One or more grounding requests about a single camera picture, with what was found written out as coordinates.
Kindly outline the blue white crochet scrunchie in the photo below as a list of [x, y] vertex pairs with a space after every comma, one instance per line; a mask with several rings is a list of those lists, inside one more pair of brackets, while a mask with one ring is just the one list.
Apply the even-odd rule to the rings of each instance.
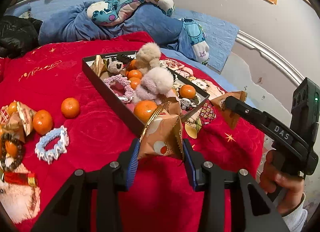
[[54, 128], [42, 136], [35, 145], [34, 152], [39, 160], [50, 165], [57, 161], [61, 155], [67, 153], [68, 146], [68, 131], [64, 125], [61, 125], [59, 128]]

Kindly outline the mandarin in box front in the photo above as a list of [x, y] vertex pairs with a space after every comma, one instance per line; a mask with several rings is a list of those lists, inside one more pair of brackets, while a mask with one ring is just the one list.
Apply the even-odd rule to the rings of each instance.
[[133, 114], [144, 124], [152, 116], [153, 112], [157, 109], [157, 104], [150, 100], [143, 100], [135, 105]]

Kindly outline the mandarin in box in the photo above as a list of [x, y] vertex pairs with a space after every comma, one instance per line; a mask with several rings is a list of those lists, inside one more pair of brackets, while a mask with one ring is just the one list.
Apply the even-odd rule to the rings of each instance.
[[153, 112], [157, 109], [157, 104], [150, 100], [143, 100], [135, 105], [133, 114], [144, 124], [152, 116]]
[[182, 98], [193, 99], [196, 95], [196, 90], [189, 84], [184, 84], [179, 90], [179, 94]]

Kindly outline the mandarin in box right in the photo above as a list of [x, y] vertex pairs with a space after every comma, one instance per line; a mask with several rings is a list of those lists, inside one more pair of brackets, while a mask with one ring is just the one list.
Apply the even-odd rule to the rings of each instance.
[[184, 84], [179, 90], [179, 94], [182, 98], [193, 99], [196, 95], [196, 90], [189, 84]]

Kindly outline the black shallow box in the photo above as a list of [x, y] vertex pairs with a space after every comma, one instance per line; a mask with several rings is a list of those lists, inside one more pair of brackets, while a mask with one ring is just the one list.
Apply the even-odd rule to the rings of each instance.
[[125, 95], [120, 96], [110, 89], [101, 77], [103, 73], [108, 73], [108, 77], [120, 76], [125, 81], [128, 81], [128, 78], [122, 73], [130, 65], [130, 62], [135, 59], [135, 51], [88, 56], [82, 59], [82, 71], [110, 108], [116, 113], [118, 118], [120, 118], [136, 136], [140, 136], [145, 125], [144, 121], [141, 121], [140, 118], [133, 113], [134, 106], [137, 102], [150, 100], [159, 105], [168, 98], [175, 97], [179, 102], [180, 109], [183, 110], [180, 116], [181, 121], [184, 123], [209, 99], [207, 92], [170, 68], [166, 68], [165, 70], [171, 76], [172, 80], [177, 80], [177, 83], [182, 85], [188, 84], [196, 90], [196, 94], [190, 99], [190, 103], [184, 103], [185, 98], [178, 98], [178, 95], [176, 95], [173, 90], [168, 90], [165, 94], [158, 92], [159, 87], [162, 88], [167, 84], [166, 81], [155, 80], [159, 79], [159, 70], [155, 71], [156, 74], [143, 77], [142, 83], [139, 84], [135, 90], [129, 88], [129, 97]]

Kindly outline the red bear print blanket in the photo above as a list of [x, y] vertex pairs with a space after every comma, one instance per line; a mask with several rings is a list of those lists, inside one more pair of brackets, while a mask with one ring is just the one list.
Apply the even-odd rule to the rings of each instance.
[[[33, 110], [47, 110], [54, 125], [67, 128], [67, 153], [48, 165], [34, 149], [39, 135], [25, 142], [24, 166], [37, 176], [44, 209], [76, 169], [98, 170], [126, 150], [134, 134], [82, 71], [82, 59], [96, 54], [139, 49], [151, 37], [144, 32], [109, 41], [51, 43], [16, 59], [1, 59], [1, 105], [20, 101]], [[80, 104], [76, 118], [61, 113], [61, 103], [74, 97]], [[255, 175], [263, 153], [264, 134], [247, 121], [230, 129], [220, 112], [205, 124], [191, 144], [206, 160]], [[203, 193], [188, 183], [183, 164], [172, 157], [147, 156], [139, 161], [131, 189], [119, 196], [125, 231], [197, 231]]]

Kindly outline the pink white fluffy hair claw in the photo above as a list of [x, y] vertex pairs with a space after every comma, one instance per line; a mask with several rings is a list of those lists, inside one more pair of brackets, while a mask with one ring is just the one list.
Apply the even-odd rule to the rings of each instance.
[[174, 77], [167, 68], [155, 67], [148, 71], [133, 92], [133, 103], [150, 100], [160, 105], [167, 97], [176, 96]]

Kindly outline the blue sheet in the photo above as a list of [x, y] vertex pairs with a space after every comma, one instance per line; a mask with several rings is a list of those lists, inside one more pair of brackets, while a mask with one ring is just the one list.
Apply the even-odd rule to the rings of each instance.
[[185, 57], [183, 54], [181, 54], [178, 51], [165, 49], [165, 48], [160, 48], [160, 50], [165, 57], [171, 58], [175, 61], [180, 61], [186, 67], [191, 68], [196, 77], [211, 81], [216, 86], [219, 86], [219, 88], [225, 92], [234, 92], [234, 91], [241, 90], [240, 88], [237, 88], [234, 84], [231, 84], [223, 76], [219, 75], [209, 67]]

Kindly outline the mandarin right of pile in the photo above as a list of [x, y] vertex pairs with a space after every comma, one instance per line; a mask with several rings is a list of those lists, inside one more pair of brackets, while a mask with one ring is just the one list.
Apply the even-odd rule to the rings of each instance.
[[47, 134], [53, 127], [53, 119], [50, 113], [44, 109], [39, 110], [33, 117], [33, 128], [40, 134]]

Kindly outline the mandarin of pile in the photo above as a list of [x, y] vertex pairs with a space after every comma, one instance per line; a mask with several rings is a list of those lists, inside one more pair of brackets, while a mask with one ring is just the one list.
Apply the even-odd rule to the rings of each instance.
[[17, 101], [13, 101], [8, 106], [8, 114], [11, 116], [13, 113], [17, 112]]
[[44, 109], [39, 110], [33, 117], [33, 128], [40, 134], [47, 134], [53, 127], [53, 119], [50, 113]]

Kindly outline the beige fluffy hair claw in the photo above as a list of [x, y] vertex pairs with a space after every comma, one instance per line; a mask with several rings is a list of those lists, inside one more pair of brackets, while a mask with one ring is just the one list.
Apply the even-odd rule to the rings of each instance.
[[136, 53], [136, 69], [145, 75], [151, 69], [160, 66], [160, 57], [159, 46], [154, 42], [146, 43]]

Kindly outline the red lighter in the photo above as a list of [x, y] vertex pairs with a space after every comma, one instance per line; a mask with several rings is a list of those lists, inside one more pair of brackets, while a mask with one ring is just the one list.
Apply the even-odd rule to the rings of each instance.
[[37, 179], [34, 173], [3, 172], [1, 181], [14, 185], [37, 187]]

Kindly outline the tall pyramid snack packet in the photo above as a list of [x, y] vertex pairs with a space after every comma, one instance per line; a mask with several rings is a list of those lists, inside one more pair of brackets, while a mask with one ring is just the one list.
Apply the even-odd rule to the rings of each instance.
[[33, 117], [36, 114], [36, 111], [31, 109], [29, 106], [17, 102], [17, 112], [22, 122], [22, 126], [26, 136], [29, 136], [33, 130]]

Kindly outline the rear mandarin of pile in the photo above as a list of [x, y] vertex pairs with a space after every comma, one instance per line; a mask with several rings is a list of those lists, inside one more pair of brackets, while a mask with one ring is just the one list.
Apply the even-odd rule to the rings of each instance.
[[17, 101], [13, 101], [8, 106], [8, 114], [11, 116], [13, 113], [17, 112]]

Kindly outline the black puffer jacket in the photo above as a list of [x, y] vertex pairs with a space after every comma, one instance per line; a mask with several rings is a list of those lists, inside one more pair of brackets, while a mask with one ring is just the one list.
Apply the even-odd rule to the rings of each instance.
[[39, 46], [42, 21], [34, 18], [3, 16], [1, 18], [1, 57], [18, 58]]

